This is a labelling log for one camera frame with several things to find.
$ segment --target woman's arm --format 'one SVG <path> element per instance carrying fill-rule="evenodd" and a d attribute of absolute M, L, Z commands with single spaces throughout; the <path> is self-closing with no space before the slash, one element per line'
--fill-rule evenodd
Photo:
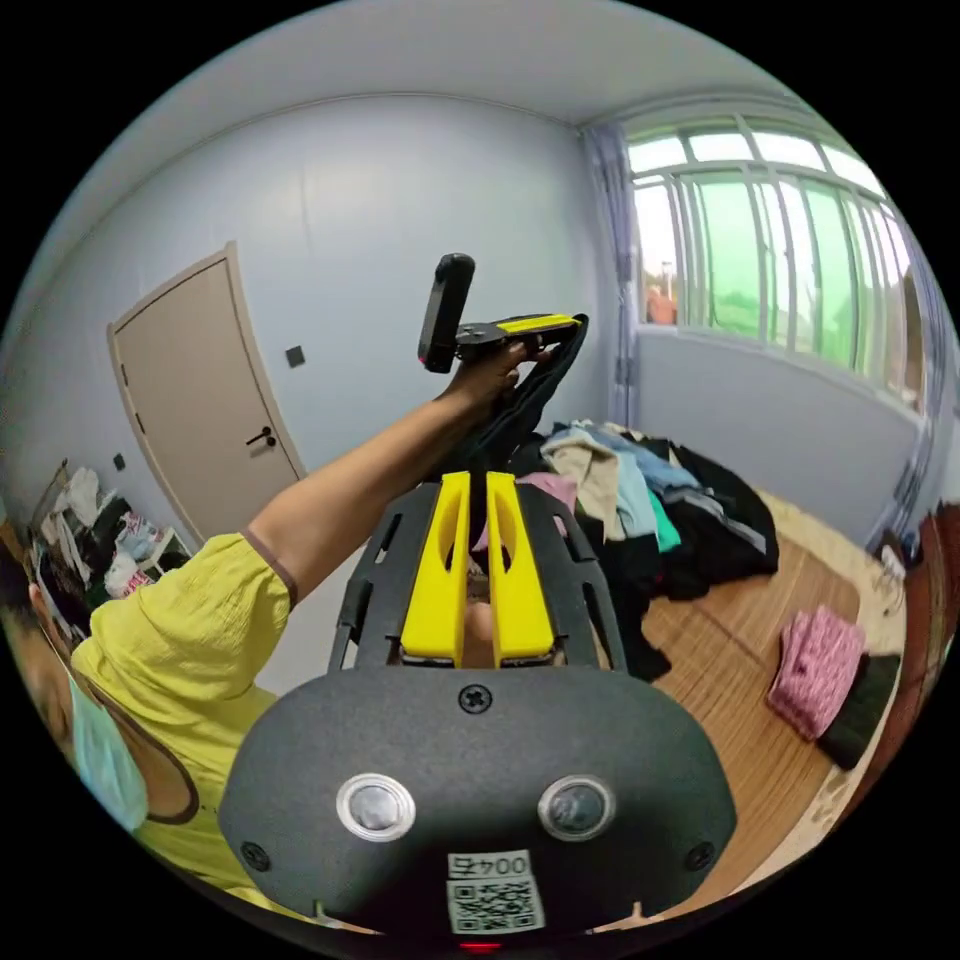
<path fill-rule="evenodd" d="M 316 589 L 373 534 L 384 510 L 428 476 L 513 388 L 522 346 L 461 367 L 435 400 L 275 497 L 250 532 L 292 577 Z"/>

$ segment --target ceiling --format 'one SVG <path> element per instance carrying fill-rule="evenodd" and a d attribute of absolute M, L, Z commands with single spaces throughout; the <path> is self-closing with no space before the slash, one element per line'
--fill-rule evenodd
<path fill-rule="evenodd" d="M 16 336 L 70 253 L 125 196 L 185 151 L 256 117 L 336 97 L 419 93 L 582 124 L 647 98 L 718 86 L 789 93 L 704 35 L 611 0 L 349 0 L 324 7 L 222 54 L 117 138 L 41 244 L 7 333 Z"/>

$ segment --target woman's hand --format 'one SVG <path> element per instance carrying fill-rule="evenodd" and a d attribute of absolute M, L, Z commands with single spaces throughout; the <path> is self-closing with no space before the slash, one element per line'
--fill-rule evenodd
<path fill-rule="evenodd" d="M 521 363 L 541 363 L 549 356 L 546 352 L 533 352 L 525 344 L 513 343 L 483 360 L 461 364 L 441 397 L 457 400 L 471 418 L 483 419 L 493 404 L 517 385 Z"/>

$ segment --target red light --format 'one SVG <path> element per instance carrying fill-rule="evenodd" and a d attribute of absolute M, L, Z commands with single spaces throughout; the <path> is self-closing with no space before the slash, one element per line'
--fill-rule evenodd
<path fill-rule="evenodd" d="M 467 953 L 475 953 L 478 957 L 486 956 L 488 953 L 493 953 L 494 950 L 499 950 L 502 944 L 500 943 L 461 943 L 460 949 L 466 950 Z"/>

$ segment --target yellow shirt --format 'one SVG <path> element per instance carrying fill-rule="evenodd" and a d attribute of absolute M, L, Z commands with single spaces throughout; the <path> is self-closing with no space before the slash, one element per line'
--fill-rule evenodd
<path fill-rule="evenodd" d="M 100 607 L 72 663 L 183 768 L 191 803 L 149 817 L 137 838 L 201 880 L 289 913 L 251 883 L 217 811 L 247 731 L 274 702 L 254 684 L 296 602 L 290 577 L 251 534 L 214 537 L 179 570 Z"/>

